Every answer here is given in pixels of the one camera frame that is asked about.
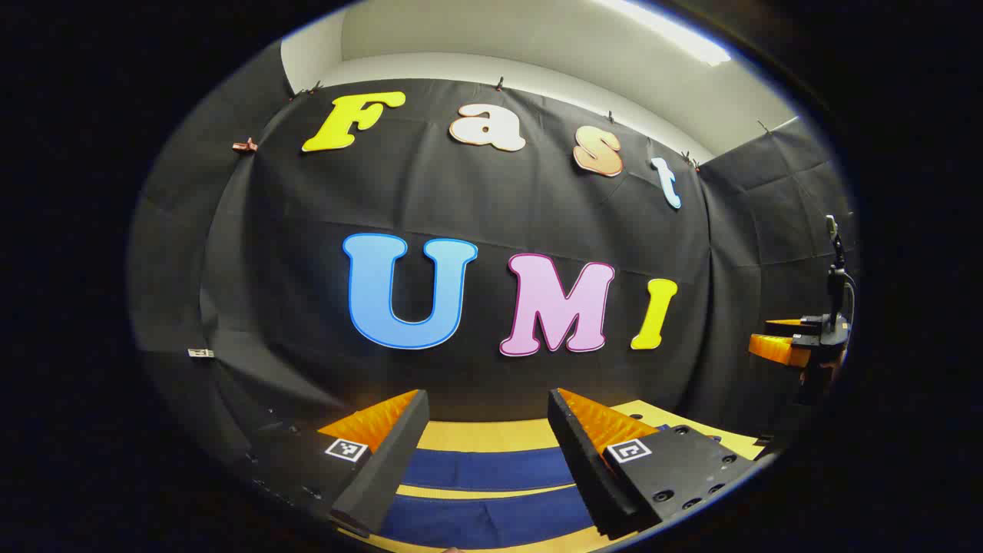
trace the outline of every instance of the orange soft gripper pad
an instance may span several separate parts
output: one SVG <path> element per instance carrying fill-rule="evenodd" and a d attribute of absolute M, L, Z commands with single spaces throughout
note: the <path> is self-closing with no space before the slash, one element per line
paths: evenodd
<path fill-rule="evenodd" d="M 804 367 L 809 363 L 809 350 L 793 347 L 792 338 L 751 335 L 747 350 L 782 365 Z"/>
<path fill-rule="evenodd" d="M 594 444 L 594 448 L 602 457 L 607 446 L 659 432 L 648 424 L 639 422 L 596 401 L 577 396 L 563 388 L 557 388 L 557 390 L 563 396 L 570 410 L 573 411 L 574 416 L 580 421 L 584 432 L 587 433 L 591 443 Z"/>
<path fill-rule="evenodd" d="M 413 390 L 387 399 L 381 403 L 376 403 L 371 407 L 355 411 L 354 414 L 336 420 L 331 424 L 318 430 L 321 434 L 329 434 L 336 438 L 351 440 L 366 444 L 369 450 L 375 453 L 382 444 L 382 440 L 389 435 L 392 426 L 399 420 L 399 416 L 406 410 L 406 406 L 413 400 L 413 396 L 419 390 Z"/>

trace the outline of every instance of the light blue letter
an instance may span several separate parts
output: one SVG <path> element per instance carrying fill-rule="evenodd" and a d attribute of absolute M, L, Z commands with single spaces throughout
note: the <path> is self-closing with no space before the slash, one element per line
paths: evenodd
<path fill-rule="evenodd" d="M 362 336 L 386 347 L 424 349 L 453 336 L 461 322 L 465 266 L 478 257 L 478 247 L 452 238 L 424 244 L 434 260 L 434 309 L 418 323 L 392 313 L 392 274 L 406 254 L 406 241 L 389 234 L 352 234 L 342 244 L 352 260 L 348 275 L 348 311 Z"/>

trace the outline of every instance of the white wall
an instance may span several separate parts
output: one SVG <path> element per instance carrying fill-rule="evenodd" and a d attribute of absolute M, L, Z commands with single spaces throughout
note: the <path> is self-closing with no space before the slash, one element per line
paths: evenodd
<path fill-rule="evenodd" d="M 669 146 L 701 163 L 713 155 L 702 144 L 637 103 L 586 81 L 537 65 L 473 54 L 417 52 L 342 60 L 344 12 L 332 14 L 285 37 L 283 67 L 294 92 L 382 79 L 449 79 L 505 86 L 577 105 Z"/>

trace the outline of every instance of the yellow letter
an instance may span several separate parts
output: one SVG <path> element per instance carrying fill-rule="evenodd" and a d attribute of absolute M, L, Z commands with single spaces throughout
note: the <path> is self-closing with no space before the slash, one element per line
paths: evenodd
<path fill-rule="evenodd" d="M 389 107 L 399 107 L 406 103 L 406 94 L 403 92 L 374 92 L 336 98 L 332 102 L 334 109 L 328 114 L 318 133 L 304 142 L 301 152 L 338 150 L 350 146 L 355 142 L 355 137 L 348 134 L 348 129 L 351 128 L 352 123 L 358 123 L 359 130 L 364 131 L 375 125 L 382 115 L 380 103 L 374 103 L 362 109 L 362 106 L 370 101 L 382 102 Z"/>
<path fill-rule="evenodd" d="M 499 150 L 515 152 L 526 146 L 519 136 L 519 118 L 497 105 L 469 103 L 457 110 L 464 117 L 450 124 L 450 136 L 465 144 L 491 144 Z M 475 117 L 487 113 L 486 117 Z"/>
<path fill-rule="evenodd" d="M 664 278 L 653 278 L 649 280 L 649 310 L 645 313 L 645 321 L 642 321 L 642 330 L 638 331 L 638 336 L 631 339 L 632 349 L 655 349 L 663 342 L 663 337 L 659 332 L 663 329 L 665 311 L 669 308 L 669 300 L 678 290 L 675 282 Z"/>
<path fill-rule="evenodd" d="M 615 153 L 621 150 L 621 142 L 612 133 L 597 127 L 581 127 L 574 138 L 579 146 L 573 147 L 573 158 L 582 169 L 612 177 L 624 168 Z"/>

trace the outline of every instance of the black fabric backdrop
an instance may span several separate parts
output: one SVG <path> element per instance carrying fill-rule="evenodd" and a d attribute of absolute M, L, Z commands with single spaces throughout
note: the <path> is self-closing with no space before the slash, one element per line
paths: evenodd
<path fill-rule="evenodd" d="M 423 388 L 436 420 L 541 418 L 547 390 L 564 387 L 606 404 L 643 399 L 753 433 L 788 400 L 796 375 L 751 360 L 749 335 L 766 318 L 828 310 L 823 215 L 834 214 L 853 244 L 843 184 L 801 122 L 697 173 L 680 154 L 603 116 L 508 88 L 389 80 L 288 102 L 278 53 L 274 44 L 202 102 L 165 147 L 138 209 L 130 261 L 138 344 L 155 358 L 188 347 L 216 354 L 192 363 L 208 367 L 195 377 L 149 364 L 176 408 L 189 388 L 217 397 L 209 379 L 226 372 L 263 404 L 294 416 L 341 416 Z M 336 97 L 389 91 L 405 92 L 406 103 L 386 107 L 371 129 L 353 130 L 353 145 L 300 152 Z M 451 138 L 457 108 L 478 102 L 518 115 L 527 146 L 508 153 Z M 577 167 L 573 136 L 583 125 L 618 137 L 621 174 Z M 232 152 L 231 142 L 247 136 L 259 151 Z M 675 173 L 679 211 L 665 201 L 649 162 L 655 156 Z M 408 242 L 396 265 L 393 311 L 409 321 L 427 318 L 432 307 L 433 262 L 423 244 L 452 237 L 478 246 L 451 339 L 407 351 L 355 330 L 341 243 L 357 232 Z M 515 306 L 506 263 L 521 252 L 550 256 L 567 291 L 585 263 L 614 266 L 602 349 L 497 351 Z M 679 291 L 662 345 L 636 351 L 629 342 L 651 278 L 673 280 Z M 187 378 L 176 390 L 161 382 L 179 375 Z M 219 441 L 231 455 L 241 444 L 220 426 L 209 440 L 225 436 Z"/>

